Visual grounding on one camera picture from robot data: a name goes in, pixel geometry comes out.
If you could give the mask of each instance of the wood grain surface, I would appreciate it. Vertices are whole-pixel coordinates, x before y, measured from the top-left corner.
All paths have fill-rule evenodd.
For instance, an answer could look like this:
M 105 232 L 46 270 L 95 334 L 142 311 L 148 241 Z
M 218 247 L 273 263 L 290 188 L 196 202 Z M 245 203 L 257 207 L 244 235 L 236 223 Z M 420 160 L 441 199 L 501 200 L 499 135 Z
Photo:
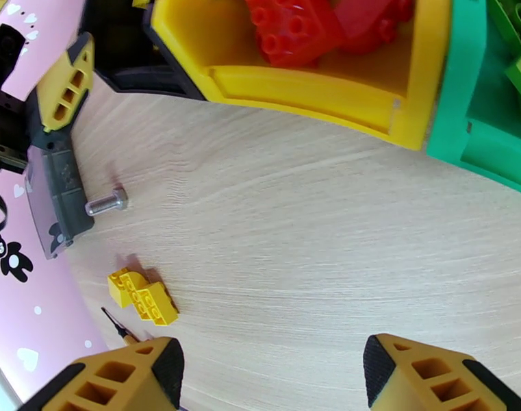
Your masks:
M 124 212 L 68 251 L 111 348 L 105 306 L 174 336 L 190 411 L 367 410 L 361 356 L 390 332 L 472 354 L 521 394 L 521 194 L 319 121 L 99 79 L 73 132 L 90 199 Z M 169 327 L 110 299 L 123 266 L 162 279 Z

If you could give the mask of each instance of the small screwdriver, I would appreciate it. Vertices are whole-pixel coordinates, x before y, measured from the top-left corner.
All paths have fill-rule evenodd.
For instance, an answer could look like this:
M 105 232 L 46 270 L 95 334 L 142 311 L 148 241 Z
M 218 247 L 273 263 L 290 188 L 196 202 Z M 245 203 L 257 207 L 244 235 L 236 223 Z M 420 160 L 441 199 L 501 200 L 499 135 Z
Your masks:
M 123 327 L 122 325 L 119 325 L 114 320 L 112 315 L 104 307 L 101 307 L 101 310 L 103 311 L 104 314 L 106 314 L 106 317 L 108 317 L 108 319 L 112 322 L 112 324 L 114 324 L 114 327 L 118 331 L 118 334 L 121 336 L 121 338 L 123 339 L 123 341 L 125 342 L 125 344 L 127 346 L 138 343 L 138 340 L 136 340 L 136 338 L 133 337 L 131 332 L 129 330 L 127 330 L 125 327 Z

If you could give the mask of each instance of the yellow plastic bin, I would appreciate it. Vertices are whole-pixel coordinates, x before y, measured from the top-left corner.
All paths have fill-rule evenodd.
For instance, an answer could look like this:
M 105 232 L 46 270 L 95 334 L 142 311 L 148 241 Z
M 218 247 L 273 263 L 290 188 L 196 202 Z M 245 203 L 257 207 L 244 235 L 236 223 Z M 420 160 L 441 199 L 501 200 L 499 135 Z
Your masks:
M 156 0 L 151 24 L 209 101 L 282 110 L 419 149 L 448 46 L 451 0 L 416 0 L 413 22 L 368 55 L 333 51 L 316 68 L 261 57 L 244 0 Z

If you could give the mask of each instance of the hex bolt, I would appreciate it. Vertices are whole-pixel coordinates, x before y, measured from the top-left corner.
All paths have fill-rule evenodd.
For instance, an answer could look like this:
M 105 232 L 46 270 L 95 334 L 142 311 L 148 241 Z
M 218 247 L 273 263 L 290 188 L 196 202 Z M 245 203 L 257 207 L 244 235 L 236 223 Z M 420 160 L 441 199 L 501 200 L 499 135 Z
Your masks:
M 115 188 L 111 196 L 88 202 L 85 205 L 85 211 L 89 216 L 98 216 L 113 209 L 124 210 L 127 208 L 128 202 L 125 190 Z

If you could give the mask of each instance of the red toy block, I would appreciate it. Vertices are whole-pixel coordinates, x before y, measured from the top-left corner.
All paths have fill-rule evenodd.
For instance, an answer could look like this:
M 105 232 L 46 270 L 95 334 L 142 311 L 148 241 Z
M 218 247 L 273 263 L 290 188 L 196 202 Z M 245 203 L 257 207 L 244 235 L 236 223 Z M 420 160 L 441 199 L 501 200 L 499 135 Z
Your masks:
M 397 24 L 414 15 L 414 0 L 341 0 L 335 13 L 346 34 L 342 49 L 364 54 L 395 40 Z
M 329 0 L 245 0 L 262 55 L 273 66 L 304 66 L 345 41 Z

